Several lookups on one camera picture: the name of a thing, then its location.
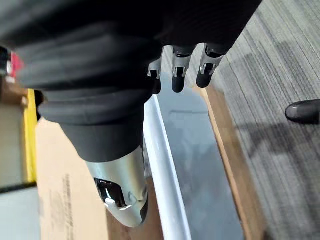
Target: yellow strip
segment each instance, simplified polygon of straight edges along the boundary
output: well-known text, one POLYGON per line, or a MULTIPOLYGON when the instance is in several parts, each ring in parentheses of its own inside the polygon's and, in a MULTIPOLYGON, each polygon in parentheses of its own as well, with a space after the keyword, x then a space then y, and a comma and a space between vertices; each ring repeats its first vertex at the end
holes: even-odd
POLYGON ((35 91, 28 89, 27 107, 23 112, 24 144, 26 162, 26 180, 28 183, 37 181, 36 173, 36 125, 37 110, 35 91))

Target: white wall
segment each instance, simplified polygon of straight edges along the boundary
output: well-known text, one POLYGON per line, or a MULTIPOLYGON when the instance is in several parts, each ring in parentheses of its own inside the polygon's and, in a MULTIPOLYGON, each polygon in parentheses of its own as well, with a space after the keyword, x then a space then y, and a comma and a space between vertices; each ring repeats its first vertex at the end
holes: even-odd
POLYGON ((0 103, 0 188, 23 183, 22 116, 20 106, 0 103))
POLYGON ((0 194, 0 239, 39 240, 38 209, 36 187, 0 194))

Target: robotic hand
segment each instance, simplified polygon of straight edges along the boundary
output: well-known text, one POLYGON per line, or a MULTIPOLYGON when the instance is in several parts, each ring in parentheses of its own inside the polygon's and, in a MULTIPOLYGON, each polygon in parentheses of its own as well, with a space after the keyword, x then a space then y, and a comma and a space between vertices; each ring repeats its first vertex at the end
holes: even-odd
POLYGON ((24 61, 19 82, 42 91, 40 114, 61 125, 107 209, 137 227, 148 211, 144 104, 161 90, 163 46, 173 46, 179 93, 196 44, 206 43, 196 81, 204 88, 260 2, 0 0, 0 46, 24 61))

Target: striped carpet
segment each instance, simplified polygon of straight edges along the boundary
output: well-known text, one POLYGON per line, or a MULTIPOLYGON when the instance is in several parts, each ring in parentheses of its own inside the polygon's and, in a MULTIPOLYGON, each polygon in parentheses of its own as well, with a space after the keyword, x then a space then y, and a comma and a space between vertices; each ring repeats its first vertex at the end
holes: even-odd
MULTIPOLYGON (((171 59, 166 48, 163 71, 171 72, 171 59)), ((224 91, 270 239, 320 239, 320 126, 284 115, 290 103, 320 98, 319 76, 320 1, 264 0, 212 78, 224 91)))

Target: black shoe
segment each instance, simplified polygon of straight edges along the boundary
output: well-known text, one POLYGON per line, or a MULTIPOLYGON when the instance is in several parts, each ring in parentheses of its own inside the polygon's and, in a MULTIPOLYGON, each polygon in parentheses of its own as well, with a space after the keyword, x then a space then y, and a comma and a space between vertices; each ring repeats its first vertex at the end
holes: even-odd
POLYGON ((286 108, 285 116, 299 124, 320 124, 320 99, 295 102, 286 108))

